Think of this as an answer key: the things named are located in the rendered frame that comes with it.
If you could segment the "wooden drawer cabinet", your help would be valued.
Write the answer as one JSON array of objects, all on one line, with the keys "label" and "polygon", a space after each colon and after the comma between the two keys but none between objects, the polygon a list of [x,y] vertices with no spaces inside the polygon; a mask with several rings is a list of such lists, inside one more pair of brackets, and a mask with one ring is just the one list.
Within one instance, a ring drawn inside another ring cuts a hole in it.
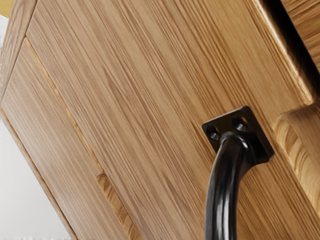
[{"label": "wooden drawer cabinet", "polygon": [[[280,30],[288,21],[282,4],[275,0],[259,1],[265,3],[293,60],[310,82],[316,99],[311,71],[304,69],[300,51],[291,48],[286,34]],[[51,84],[47,70],[27,38],[37,3],[38,0],[15,0],[12,6],[3,45],[5,65],[0,109],[41,187],[72,237],[82,240],[176,240],[143,238]]]}]

